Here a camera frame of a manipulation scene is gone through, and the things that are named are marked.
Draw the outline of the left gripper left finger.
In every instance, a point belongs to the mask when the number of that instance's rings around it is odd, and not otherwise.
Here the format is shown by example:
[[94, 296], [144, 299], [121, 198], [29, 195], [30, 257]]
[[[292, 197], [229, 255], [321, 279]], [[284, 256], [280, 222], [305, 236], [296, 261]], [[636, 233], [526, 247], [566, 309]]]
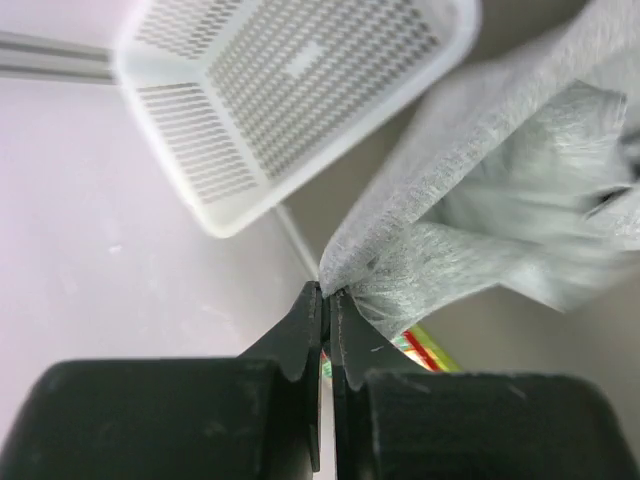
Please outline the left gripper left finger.
[[234, 471], [320, 469], [322, 295], [307, 282], [285, 316], [238, 358]]

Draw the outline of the grey t-shirt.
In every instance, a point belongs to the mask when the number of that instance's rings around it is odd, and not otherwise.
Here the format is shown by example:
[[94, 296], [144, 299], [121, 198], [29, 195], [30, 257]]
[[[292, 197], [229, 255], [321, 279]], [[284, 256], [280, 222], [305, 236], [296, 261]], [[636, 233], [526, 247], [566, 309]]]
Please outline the grey t-shirt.
[[494, 286], [568, 310], [639, 249], [639, 5], [490, 2], [320, 261], [383, 335]]

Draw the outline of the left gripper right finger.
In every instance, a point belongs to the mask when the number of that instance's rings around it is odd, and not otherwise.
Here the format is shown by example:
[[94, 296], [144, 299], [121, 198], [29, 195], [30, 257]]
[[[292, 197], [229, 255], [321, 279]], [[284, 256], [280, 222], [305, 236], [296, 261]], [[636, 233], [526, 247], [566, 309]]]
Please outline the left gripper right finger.
[[344, 290], [327, 298], [327, 321], [336, 475], [339, 479], [382, 479], [382, 454], [374, 427], [377, 409], [369, 400], [366, 375], [378, 370], [421, 374], [425, 369], [372, 326]]

